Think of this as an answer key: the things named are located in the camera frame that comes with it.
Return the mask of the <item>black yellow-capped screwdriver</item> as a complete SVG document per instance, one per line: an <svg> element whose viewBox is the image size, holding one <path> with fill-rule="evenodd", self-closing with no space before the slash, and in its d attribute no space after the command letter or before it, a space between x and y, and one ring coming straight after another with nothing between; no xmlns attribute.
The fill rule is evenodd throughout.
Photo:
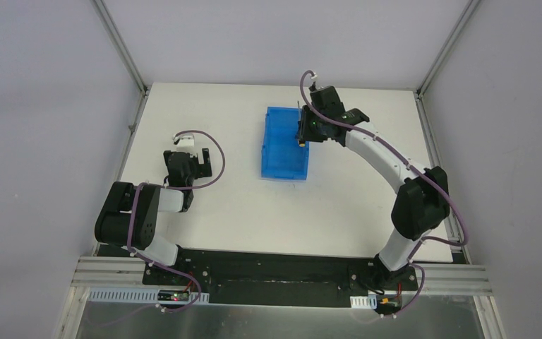
<svg viewBox="0 0 542 339"><path fill-rule="evenodd" d="M299 101L297 102L297 104L298 104L298 111L299 111L299 120L298 120L298 129L296 132L296 140L298 142L298 145L303 148L306 146L306 141L303 139L303 136L302 136L303 125L304 125L304 120L306 118L306 115L303 112L303 106L300 105Z"/></svg>

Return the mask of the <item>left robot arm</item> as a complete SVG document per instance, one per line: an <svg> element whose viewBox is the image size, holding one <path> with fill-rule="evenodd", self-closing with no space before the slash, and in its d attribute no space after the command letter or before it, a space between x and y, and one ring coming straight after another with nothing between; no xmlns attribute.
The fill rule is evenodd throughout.
<svg viewBox="0 0 542 339"><path fill-rule="evenodd" d="M173 266L180 246L157 231L157 217L160 213L185 213L191 207L194 181L212 176L210 151L203 148L202 155L200 162L196 154L164 151L167 181L172 189L158 184L114 182L95 223L95 239L122 249L134 249L148 259Z"/></svg>

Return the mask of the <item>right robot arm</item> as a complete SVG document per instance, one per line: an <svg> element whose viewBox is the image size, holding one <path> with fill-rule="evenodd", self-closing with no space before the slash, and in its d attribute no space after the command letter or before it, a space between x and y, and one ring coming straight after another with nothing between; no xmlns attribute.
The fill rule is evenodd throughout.
<svg viewBox="0 0 542 339"><path fill-rule="evenodd" d="M444 198L447 174L440 167L423 168L386 145L370 118L361 110L345 109L333 86L309 87L296 138L300 144L327 140L362 157L396 194L391 212L394 231L373 258L369 287L379 288L402 274L422 237L450 215Z"/></svg>

